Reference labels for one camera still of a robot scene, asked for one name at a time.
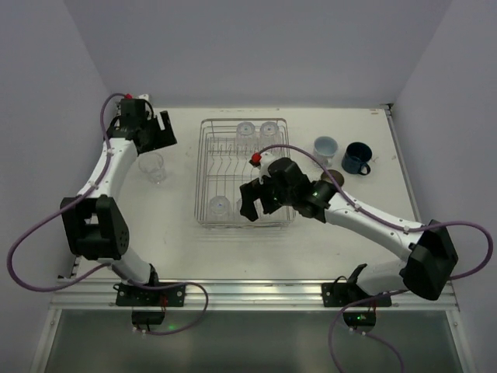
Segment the beige brown cup back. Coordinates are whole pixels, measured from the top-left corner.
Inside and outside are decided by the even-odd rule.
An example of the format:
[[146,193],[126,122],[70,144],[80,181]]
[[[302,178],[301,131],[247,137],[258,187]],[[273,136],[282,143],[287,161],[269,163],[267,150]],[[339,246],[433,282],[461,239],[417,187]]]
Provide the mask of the beige brown cup back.
[[328,169],[327,172],[323,172],[321,174],[320,180],[332,184],[332,179],[329,176],[332,176],[332,178],[335,180],[335,182],[339,185],[340,188],[343,187],[345,179],[344,176],[341,174],[341,172],[335,169]]

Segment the light grey footed cup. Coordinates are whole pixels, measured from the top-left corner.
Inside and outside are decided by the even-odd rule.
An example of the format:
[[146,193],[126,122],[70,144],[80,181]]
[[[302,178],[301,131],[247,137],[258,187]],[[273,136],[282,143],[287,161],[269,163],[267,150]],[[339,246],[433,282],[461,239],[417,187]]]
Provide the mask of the light grey footed cup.
[[339,145],[334,138],[329,136],[317,137],[313,144],[313,155],[318,162],[326,167],[331,167]]

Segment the dark blue ceramic mug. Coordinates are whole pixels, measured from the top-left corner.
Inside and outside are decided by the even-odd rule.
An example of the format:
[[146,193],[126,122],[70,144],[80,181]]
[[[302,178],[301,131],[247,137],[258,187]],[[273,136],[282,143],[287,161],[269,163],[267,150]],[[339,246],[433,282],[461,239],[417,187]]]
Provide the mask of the dark blue ceramic mug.
[[350,143],[342,158],[342,168],[352,175],[367,176],[371,172],[369,161],[372,155],[368,145],[358,141]]

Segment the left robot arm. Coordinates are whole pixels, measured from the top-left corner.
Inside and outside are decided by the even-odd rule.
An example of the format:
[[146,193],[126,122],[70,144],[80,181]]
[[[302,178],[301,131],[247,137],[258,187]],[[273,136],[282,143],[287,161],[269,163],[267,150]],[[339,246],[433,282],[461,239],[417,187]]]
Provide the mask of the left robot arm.
[[130,231],[117,198],[139,155],[175,145],[167,111],[156,113],[144,96],[121,95],[116,116],[103,124],[103,149],[87,183],[61,202],[69,249],[107,265],[125,284],[154,287],[155,268],[130,247]]

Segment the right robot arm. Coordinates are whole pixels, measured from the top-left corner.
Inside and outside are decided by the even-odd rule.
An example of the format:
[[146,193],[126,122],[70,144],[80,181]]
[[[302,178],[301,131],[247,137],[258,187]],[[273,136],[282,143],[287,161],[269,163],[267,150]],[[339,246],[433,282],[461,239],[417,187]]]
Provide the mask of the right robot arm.
[[458,261],[446,228],[428,228],[410,221],[396,231],[391,228],[397,221],[395,216],[376,211],[386,222],[375,221],[360,211],[356,200],[349,201],[347,194],[340,194],[328,181],[309,180],[287,157],[255,153],[250,164],[259,175],[240,187],[240,214],[249,221],[259,217],[257,200],[264,214],[288,206],[305,218],[349,229],[396,255],[396,260],[376,266],[360,264],[334,291],[336,302],[345,305],[397,290],[411,291],[430,301],[439,298]]

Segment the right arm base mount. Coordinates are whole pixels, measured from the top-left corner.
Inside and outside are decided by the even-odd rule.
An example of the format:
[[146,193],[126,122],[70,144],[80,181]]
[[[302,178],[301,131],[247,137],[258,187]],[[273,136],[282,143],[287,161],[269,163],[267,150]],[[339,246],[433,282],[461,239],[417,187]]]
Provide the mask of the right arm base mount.
[[392,306],[387,274],[380,267],[360,264],[348,276],[339,276],[321,284],[321,299],[325,308]]

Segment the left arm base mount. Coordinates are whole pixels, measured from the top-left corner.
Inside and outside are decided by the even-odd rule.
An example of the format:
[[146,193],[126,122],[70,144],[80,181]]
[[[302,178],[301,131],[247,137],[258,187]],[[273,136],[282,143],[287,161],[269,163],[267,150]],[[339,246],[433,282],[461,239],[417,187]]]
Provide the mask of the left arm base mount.
[[114,284],[115,304],[123,307],[183,307],[186,295],[184,283],[162,282],[154,276],[148,286],[162,288],[162,290],[145,290],[124,283]]

